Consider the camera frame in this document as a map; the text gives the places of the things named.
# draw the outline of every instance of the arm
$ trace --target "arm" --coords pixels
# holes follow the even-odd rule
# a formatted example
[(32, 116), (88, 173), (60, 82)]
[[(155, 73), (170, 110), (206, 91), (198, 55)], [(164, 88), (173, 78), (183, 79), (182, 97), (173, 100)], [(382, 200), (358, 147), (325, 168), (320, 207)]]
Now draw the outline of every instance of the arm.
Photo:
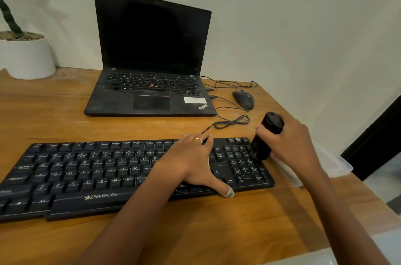
[(305, 185), (338, 264), (389, 265), (322, 169), (307, 126), (291, 117), (285, 117), (284, 122), (281, 134), (261, 125), (256, 134), (272, 149), (272, 157), (286, 163)]
[(209, 168), (213, 137), (184, 135), (157, 161), (145, 181), (76, 264), (135, 264), (146, 237), (175, 188), (182, 182), (205, 185), (225, 197), (232, 189)]

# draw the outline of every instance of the white plant pot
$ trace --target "white plant pot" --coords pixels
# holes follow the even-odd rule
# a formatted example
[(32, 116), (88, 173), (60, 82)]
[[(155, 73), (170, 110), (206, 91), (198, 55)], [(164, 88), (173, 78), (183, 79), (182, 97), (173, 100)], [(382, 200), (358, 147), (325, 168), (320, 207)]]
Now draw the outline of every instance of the white plant pot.
[(37, 80), (56, 71), (46, 38), (0, 40), (0, 64), (6, 67), (10, 76), (20, 80)]

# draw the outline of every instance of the laptop touchpad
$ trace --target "laptop touchpad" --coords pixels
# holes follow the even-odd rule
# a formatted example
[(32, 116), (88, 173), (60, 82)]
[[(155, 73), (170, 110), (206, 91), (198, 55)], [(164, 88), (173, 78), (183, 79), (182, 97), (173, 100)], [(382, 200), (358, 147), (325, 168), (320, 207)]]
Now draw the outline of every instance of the laptop touchpad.
[(135, 95), (133, 97), (134, 110), (163, 110), (171, 111), (170, 97), (162, 95)]

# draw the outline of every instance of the plant stem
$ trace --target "plant stem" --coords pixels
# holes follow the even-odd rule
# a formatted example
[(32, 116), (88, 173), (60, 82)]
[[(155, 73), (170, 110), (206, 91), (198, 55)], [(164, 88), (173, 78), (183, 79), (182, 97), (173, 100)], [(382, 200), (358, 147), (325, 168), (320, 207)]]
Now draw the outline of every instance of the plant stem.
[(10, 29), (15, 34), (15, 37), (16, 38), (21, 38), (24, 35), (24, 33), (21, 30), (21, 28), (16, 24), (16, 22), (14, 20), (14, 17), (11, 14), (10, 8), (4, 2), (4, 0), (0, 0), (0, 9), (3, 12), (4, 20), (7, 22), (8, 26), (10, 27)]

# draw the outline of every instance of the white wall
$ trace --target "white wall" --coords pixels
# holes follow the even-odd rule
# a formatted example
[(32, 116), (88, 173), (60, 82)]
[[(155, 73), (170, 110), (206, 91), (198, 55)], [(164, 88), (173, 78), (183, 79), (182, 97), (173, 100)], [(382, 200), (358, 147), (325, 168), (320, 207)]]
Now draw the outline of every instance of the white wall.
[[(93, 0), (6, 1), (58, 65), (101, 69)], [(212, 11), (202, 75), (257, 81), (336, 154), (401, 93), (401, 0), (169, 1)]]

